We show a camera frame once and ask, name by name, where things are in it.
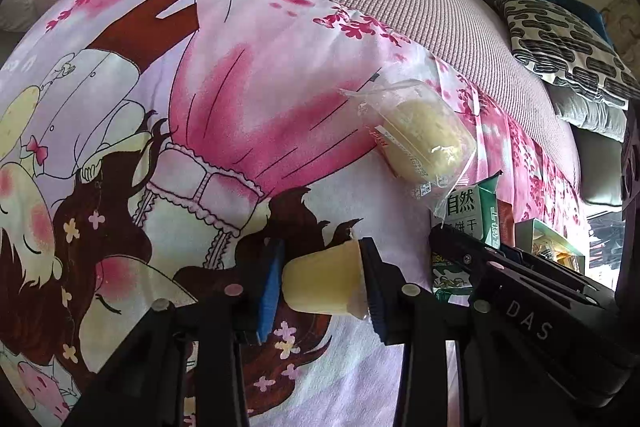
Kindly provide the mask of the green biscuit packet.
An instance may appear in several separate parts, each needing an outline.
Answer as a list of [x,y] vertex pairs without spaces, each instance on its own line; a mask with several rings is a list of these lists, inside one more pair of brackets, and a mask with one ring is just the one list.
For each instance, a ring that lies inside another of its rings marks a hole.
[[[502,175],[472,185],[455,188],[447,198],[444,223],[491,247],[500,246],[497,185]],[[439,301],[462,303],[472,293],[470,276],[459,265],[447,260],[434,247],[432,252],[432,289]]]

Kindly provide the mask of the clear yellow bun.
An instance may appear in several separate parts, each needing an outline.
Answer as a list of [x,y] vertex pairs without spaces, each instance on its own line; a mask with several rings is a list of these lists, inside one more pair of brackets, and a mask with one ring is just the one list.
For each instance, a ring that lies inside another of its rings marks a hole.
[[476,141],[458,114],[425,81],[381,77],[373,87],[341,91],[396,178],[436,217],[476,154]]

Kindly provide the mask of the yellow jelly cup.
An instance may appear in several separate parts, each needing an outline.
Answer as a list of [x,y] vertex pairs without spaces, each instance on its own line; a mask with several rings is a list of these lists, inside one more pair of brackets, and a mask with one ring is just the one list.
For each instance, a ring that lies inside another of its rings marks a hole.
[[281,291],[294,311],[365,320],[369,307],[359,242],[351,239],[291,260],[282,271]]

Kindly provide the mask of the red snack packet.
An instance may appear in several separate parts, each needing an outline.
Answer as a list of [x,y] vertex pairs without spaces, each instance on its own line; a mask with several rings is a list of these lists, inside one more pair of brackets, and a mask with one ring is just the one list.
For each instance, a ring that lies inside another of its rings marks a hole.
[[498,218],[500,241],[510,247],[515,247],[515,221],[512,205],[498,199]]

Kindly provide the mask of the teal cardboard box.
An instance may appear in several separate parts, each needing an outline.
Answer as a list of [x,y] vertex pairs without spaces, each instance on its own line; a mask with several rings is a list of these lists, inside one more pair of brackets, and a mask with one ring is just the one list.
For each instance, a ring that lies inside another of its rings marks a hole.
[[580,274],[585,273],[585,256],[544,222],[537,219],[518,222],[515,225],[515,243],[522,251],[544,257]]

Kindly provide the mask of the grey cushion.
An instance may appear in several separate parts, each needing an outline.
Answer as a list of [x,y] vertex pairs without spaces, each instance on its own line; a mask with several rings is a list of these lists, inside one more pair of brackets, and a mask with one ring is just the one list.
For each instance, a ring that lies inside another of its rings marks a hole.
[[560,119],[574,127],[624,141],[627,118],[623,109],[589,101],[570,88],[546,84],[553,110]]

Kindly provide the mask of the black patterned cushion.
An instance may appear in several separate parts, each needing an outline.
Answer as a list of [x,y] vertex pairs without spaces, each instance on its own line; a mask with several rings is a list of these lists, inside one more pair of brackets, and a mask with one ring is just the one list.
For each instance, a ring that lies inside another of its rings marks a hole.
[[590,102],[626,109],[639,81],[587,23],[547,0],[500,0],[512,55],[553,86]]

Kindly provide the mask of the pink anime print cloth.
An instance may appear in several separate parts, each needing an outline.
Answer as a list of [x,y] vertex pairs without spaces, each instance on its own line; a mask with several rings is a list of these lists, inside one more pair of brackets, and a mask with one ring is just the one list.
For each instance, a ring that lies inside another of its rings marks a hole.
[[440,51],[333,0],[60,0],[1,67],[1,373],[58,426],[156,299],[370,236],[426,284],[431,216],[356,94],[416,78],[471,131],[464,182],[585,233],[573,142],[500,42]]

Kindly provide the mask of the blue cloth behind cushions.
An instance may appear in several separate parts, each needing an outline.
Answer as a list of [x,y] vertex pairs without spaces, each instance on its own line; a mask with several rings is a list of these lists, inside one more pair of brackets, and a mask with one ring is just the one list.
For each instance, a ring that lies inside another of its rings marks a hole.
[[578,0],[546,0],[559,5],[587,23],[609,46],[614,46],[606,31],[602,14],[592,6]]

